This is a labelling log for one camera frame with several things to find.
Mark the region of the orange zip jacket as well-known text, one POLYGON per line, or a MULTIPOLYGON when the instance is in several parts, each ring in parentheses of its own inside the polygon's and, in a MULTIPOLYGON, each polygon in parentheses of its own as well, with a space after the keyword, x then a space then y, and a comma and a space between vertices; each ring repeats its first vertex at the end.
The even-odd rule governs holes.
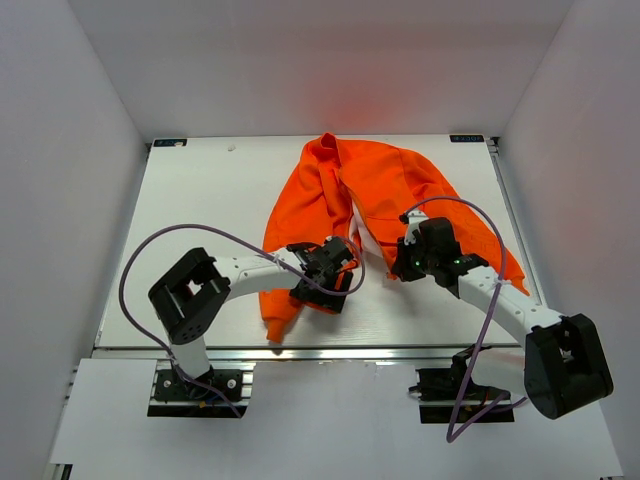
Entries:
POLYGON ((403 234, 400 215, 419 204, 452 218, 467 253, 490 263, 510 248, 507 276, 526 287, 521 255, 486 145, 397 137, 345 139, 326 133, 308 142, 267 222, 263 246, 319 243, 350 235, 367 252, 364 288, 339 316, 307 310, 287 292, 261 294, 269 341, 318 345, 443 345, 469 342, 481 315, 428 280, 403 283, 389 270, 403 234))

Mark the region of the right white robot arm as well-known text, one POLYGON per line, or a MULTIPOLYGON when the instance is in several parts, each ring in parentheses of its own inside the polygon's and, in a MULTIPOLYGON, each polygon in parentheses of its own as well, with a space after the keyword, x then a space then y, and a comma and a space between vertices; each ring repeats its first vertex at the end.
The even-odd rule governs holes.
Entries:
POLYGON ((543 416, 557 419, 612 394, 613 379, 590 318, 537 303, 500 279, 481 256, 463 254, 449 220, 422 213, 400 220, 407 230, 397 241, 393 274, 406 282, 433 277, 457 299, 489 314, 519 346, 508 353, 472 344, 453 356, 449 371, 434 383, 417 385, 423 398, 506 392, 526 397, 543 416))

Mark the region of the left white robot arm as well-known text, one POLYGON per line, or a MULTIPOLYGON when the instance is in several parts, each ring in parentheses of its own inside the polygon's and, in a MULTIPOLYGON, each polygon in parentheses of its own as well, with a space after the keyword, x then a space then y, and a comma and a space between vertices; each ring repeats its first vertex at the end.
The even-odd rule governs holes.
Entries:
POLYGON ((354 248, 341 238, 324 244, 290 244, 267 254, 214 258, 189 250, 149 290, 148 298, 168 336, 181 370, 177 387, 199 399, 211 387, 204 335, 223 305, 254 293, 283 290, 294 300, 339 313, 356 262, 354 248))

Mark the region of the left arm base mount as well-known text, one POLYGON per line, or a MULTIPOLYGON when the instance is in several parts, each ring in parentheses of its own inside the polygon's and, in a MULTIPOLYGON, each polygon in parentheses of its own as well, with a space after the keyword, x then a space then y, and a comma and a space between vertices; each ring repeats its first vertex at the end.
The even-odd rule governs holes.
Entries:
POLYGON ((214 365, 197 379, 184 381, 167 363, 156 367, 147 416, 154 418, 240 419, 244 416, 253 385, 253 367, 214 365))

